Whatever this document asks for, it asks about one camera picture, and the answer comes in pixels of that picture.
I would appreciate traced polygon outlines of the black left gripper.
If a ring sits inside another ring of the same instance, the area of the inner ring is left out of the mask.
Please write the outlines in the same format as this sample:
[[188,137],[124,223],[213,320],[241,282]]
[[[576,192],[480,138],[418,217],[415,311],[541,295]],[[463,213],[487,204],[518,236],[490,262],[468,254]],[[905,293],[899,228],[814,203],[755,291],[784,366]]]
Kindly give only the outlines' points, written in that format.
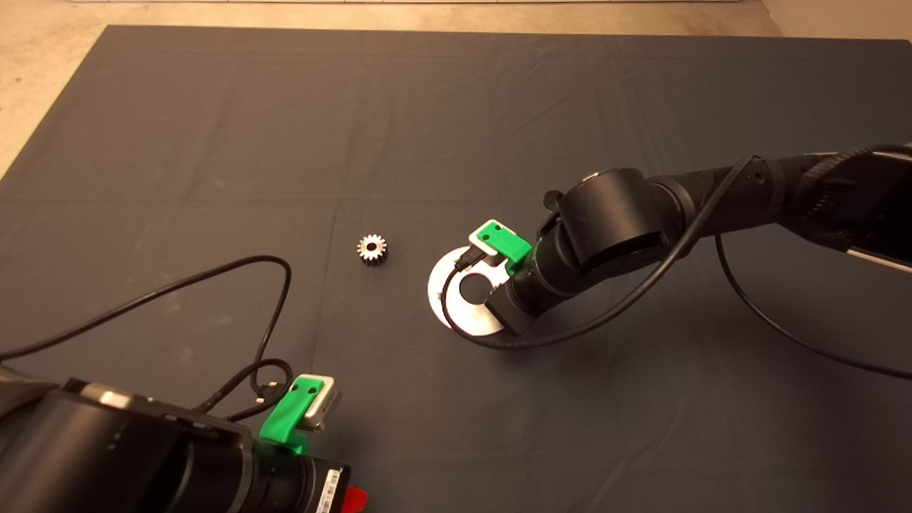
[[256,441],[247,512],[361,513],[367,492],[351,483],[351,467],[296,454],[286,446]]

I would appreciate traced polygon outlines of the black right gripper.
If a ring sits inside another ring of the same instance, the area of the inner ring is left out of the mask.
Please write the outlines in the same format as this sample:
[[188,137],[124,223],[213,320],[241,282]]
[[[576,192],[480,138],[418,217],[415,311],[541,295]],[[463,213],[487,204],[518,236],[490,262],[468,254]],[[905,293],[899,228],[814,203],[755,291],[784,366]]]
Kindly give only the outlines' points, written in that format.
[[485,300],[485,308],[511,334],[522,334],[555,306],[579,295],[582,275],[573,252],[538,246],[522,267]]

